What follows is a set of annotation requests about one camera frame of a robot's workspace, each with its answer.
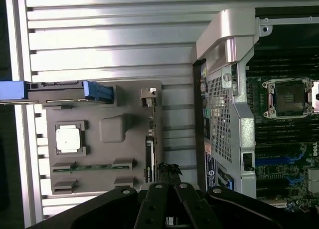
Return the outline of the silver CPU chip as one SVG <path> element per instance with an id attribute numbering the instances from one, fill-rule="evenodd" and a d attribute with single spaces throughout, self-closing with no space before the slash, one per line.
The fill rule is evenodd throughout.
<path id="1" fill-rule="evenodd" d="M 56 146 L 61 153 L 76 153 L 80 145 L 80 129 L 75 125 L 61 125 L 56 130 Z"/>

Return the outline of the black PC case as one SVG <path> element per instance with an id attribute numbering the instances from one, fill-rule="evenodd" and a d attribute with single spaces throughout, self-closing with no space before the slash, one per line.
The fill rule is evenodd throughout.
<path id="1" fill-rule="evenodd" d="M 255 120 L 246 70 L 255 52 L 319 50 L 319 5 L 254 8 L 259 40 L 239 62 L 220 44 L 197 60 L 194 47 L 195 139 L 199 184 L 256 198 Z"/>

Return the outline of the grey parts rack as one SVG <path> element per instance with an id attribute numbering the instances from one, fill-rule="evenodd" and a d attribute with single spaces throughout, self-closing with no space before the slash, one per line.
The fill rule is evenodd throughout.
<path id="1" fill-rule="evenodd" d="M 112 86 L 112 104 L 73 102 L 43 105 L 46 111 L 51 190 L 55 195 L 138 188 L 157 178 L 163 161 L 162 84 L 158 80 L 98 82 Z M 80 129 L 80 149 L 61 153 L 56 130 L 61 125 Z M 71 165 L 130 166 L 129 170 L 54 173 Z"/>

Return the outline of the green RAM stick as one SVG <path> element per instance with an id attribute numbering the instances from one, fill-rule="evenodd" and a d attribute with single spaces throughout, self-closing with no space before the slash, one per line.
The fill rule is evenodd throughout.
<path id="1" fill-rule="evenodd" d="M 71 165 L 64 167 L 53 168 L 54 173 L 62 172 L 80 172 L 80 171 L 97 171 L 97 170 L 129 170 L 130 166 L 113 166 L 112 164 L 106 165 Z"/>

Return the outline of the hard disk with blue caddy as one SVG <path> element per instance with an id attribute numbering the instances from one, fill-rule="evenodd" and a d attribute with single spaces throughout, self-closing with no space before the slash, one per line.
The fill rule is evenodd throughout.
<path id="1" fill-rule="evenodd" d="M 95 81 L 27 82 L 0 81 L 0 104 L 60 105 L 73 102 L 112 104 L 112 86 Z"/>

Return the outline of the green motherboard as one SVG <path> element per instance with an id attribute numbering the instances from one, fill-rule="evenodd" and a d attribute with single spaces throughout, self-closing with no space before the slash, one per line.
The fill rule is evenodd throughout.
<path id="1" fill-rule="evenodd" d="M 255 52 L 247 64 L 247 102 L 255 120 L 255 140 L 261 137 L 319 137 L 319 68 L 314 70 L 251 71 L 251 65 L 319 64 L 318 49 Z M 316 81 L 313 93 L 315 114 L 300 119 L 265 118 L 267 91 L 262 83 L 271 79 L 310 78 Z M 292 212 L 319 210 L 319 141 L 303 143 L 257 144 L 255 159 L 300 158 L 294 164 L 256 166 L 256 197 L 272 205 L 283 205 Z M 304 177 L 289 186 L 286 177 Z"/>

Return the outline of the black RAM slot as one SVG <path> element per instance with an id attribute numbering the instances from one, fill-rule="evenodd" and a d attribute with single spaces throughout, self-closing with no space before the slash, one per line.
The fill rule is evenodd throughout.
<path id="1" fill-rule="evenodd" d="M 297 65 L 251 65 L 251 71 L 264 71 L 264 70 L 314 70 L 319 68 L 319 64 L 297 64 Z"/>
<path id="2" fill-rule="evenodd" d="M 275 137 L 261 137 L 256 139 L 257 144 L 278 144 L 278 143 L 303 143 L 319 141 L 319 137 L 288 137 L 288 138 L 275 138 Z"/>

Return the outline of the CPU socket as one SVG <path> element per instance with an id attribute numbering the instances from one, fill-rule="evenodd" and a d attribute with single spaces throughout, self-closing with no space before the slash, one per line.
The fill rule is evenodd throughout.
<path id="1" fill-rule="evenodd" d="M 271 79 L 262 83 L 267 91 L 263 116 L 272 120 L 300 119 L 315 114 L 313 93 L 316 81 L 310 78 Z"/>

